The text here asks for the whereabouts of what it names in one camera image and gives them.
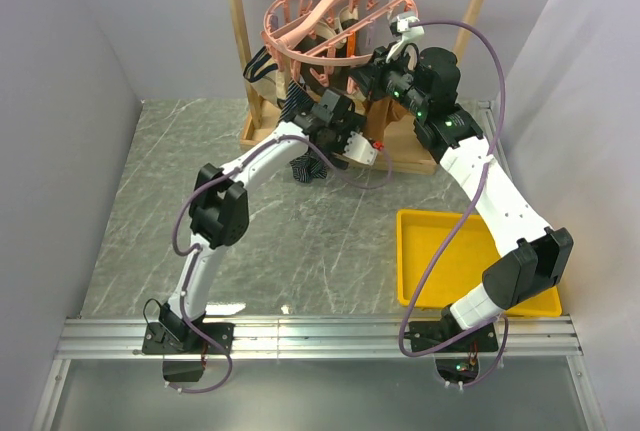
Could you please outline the navy striped underwear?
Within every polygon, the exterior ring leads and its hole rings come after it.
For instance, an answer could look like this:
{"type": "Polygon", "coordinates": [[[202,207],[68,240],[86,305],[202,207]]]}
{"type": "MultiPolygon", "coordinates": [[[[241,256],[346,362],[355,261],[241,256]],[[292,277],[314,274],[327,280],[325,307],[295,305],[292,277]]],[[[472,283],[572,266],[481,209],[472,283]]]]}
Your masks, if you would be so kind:
{"type": "Polygon", "coordinates": [[[326,179],[330,158],[318,143],[318,131],[309,130],[305,124],[301,125],[301,129],[293,129],[296,118],[311,117],[311,111],[316,102],[304,85],[292,80],[287,85],[285,98],[280,100],[279,104],[281,112],[278,123],[287,124],[282,135],[297,136],[298,139],[293,140],[296,144],[301,144],[302,139],[310,143],[301,155],[290,162],[294,180],[302,184],[310,184],[314,180],[326,179]]]}

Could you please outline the pink round clip hanger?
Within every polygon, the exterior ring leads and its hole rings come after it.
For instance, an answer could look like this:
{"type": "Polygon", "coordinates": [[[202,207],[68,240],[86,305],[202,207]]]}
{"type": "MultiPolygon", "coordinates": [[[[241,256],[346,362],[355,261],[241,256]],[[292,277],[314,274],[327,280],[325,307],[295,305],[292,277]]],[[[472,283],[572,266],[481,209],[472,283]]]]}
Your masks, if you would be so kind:
{"type": "Polygon", "coordinates": [[[307,66],[326,87],[337,68],[369,59],[358,50],[367,27],[415,10],[414,0],[276,0],[265,12],[261,36],[281,70],[299,80],[307,66]]]}

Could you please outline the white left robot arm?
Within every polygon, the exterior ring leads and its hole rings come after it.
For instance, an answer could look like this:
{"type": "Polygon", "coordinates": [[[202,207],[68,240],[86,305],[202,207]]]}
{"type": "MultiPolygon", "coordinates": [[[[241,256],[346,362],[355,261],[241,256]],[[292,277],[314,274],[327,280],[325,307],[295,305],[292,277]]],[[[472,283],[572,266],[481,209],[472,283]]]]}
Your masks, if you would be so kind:
{"type": "Polygon", "coordinates": [[[149,322],[142,351],[146,355],[189,354],[212,348],[204,316],[208,293],[228,249],[250,224],[249,198],[273,175],[307,152],[331,164],[345,157],[371,163],[376,151],[363,137],[363,115],[355,103],[333,89],[314,101],[304,92],[287,100],[273,131],[242,156],[220,166],[203,166],[181,216],[190,219],[190,245],[178,249],[186,262],[178,285],[149,322]]]}

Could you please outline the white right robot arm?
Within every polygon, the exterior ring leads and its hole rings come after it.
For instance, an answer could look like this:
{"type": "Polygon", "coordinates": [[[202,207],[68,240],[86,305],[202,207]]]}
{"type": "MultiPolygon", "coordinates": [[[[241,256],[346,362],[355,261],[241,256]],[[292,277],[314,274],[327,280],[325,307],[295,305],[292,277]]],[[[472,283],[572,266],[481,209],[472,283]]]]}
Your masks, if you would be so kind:
{"type": "Polygon", "coordinates": [[[444,308],[425,335],[428,348],[403,353],[463,350],[506,311],[560,282],[573,238],[533,210],[496,160],[495,143],[458,104],[460,70],[452,52],[431,47],[412,62],[380,47],[349,76],[369,101],[390,98],[413,116],[418,141],[464,190],[494,240],[499,258],[481,283],[444,308]]]}

